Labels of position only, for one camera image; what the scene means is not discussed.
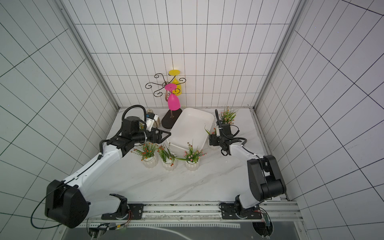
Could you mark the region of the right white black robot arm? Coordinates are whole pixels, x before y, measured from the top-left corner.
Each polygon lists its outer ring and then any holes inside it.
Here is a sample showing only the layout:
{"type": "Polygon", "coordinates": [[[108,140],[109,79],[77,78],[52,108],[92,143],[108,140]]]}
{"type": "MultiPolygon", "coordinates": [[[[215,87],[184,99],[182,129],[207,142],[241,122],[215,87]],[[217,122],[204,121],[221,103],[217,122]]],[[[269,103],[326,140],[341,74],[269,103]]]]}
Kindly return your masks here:
{"type": "Polygon", "coordinates": [[[221,203],[223,219],[261,219],[259,205],[287,192],[277,160],[272,155],[260,157],[244,147],[245,138],[232,134],[230,124],[217,121],[216,133],[209,135],[209,145],[221,147],[224,156],[232,156],[247,163],[249,187],[235,197],[233,203],[221,203]]]}

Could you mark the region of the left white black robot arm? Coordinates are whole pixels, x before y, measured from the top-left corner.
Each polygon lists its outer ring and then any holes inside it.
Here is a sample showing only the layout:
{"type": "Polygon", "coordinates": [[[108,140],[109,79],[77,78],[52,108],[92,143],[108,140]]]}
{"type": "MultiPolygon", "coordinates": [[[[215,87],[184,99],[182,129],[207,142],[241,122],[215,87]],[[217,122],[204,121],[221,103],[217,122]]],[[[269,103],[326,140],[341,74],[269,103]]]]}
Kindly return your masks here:
{"type": "Polygon", "coordinates": [[[129,216],[126,197],[109,194],[104,199],[93,200],[89,192],[95,181],[122,159],[138,144],[160,144],[170,132],[154,127],[158,116],[147,114],[143,120],[130,116],[122,120],[117,134],[100,142],[100,152],[82,168],[62,181],[54,180],[47,186],[45,216],[68,228],[79,226],[85,219],[111,215],[116,219],[129,216]]]}

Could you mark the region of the pink potted plant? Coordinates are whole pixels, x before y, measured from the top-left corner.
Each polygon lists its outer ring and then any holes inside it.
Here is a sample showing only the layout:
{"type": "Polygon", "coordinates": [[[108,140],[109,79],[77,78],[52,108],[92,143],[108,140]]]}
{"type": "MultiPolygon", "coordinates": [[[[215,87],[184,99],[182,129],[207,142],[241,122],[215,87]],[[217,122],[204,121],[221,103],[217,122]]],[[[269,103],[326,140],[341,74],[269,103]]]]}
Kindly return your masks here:
{"type": "Polygon", "coordinates": [[[184,161],[186,168],[192,172],[199,168],[199,162],[206,154],[207,153],[204,153],[202,150],[195,149],[193,145],[188,142],[188,150],[185,151],[182,158],[176,158],[176,160],[184,161]]]}

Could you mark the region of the green potted plant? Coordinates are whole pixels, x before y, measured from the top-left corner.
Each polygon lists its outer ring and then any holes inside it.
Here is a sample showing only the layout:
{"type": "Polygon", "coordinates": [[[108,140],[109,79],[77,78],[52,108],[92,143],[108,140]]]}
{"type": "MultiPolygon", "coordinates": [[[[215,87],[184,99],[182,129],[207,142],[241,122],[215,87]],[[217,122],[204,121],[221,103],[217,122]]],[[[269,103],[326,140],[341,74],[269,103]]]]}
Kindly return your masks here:
{"type": "Polygon", "coordinates": [[[237,110],[231,109],[229,106],[227,106],[220,114],[220,120],[222,124],[229,124],[232,125],[235,121],[235,118],[237,116],[237,110]]]}
{"type": "Polygon", "coordinates": [[[169,146],[159,146],[158,154],[163,162],[163,167],[165,168],[165,170],[173,171],[176,168],[176,155],[171,152],[169,146]]]}

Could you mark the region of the small red flower potted plant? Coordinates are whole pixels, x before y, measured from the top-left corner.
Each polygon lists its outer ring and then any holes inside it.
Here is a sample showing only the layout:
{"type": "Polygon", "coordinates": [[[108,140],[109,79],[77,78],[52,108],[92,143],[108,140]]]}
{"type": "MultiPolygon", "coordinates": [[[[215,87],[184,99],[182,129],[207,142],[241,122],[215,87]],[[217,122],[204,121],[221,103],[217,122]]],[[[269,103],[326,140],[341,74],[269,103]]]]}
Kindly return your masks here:
{"type": "Polygon", "coordinates": [[[211,150],[218,150],[219,149],[219,146],[212,146],[210,145],[210,135],[213,134],[214,136],[217,135],[217,132],[216,132],[216,128],[211,128],[210,130],[207,130],[205,129],[205,131],[207,132],[208,134],[208,138],[207,138],[207,146],[211,149],[211,150]]]}

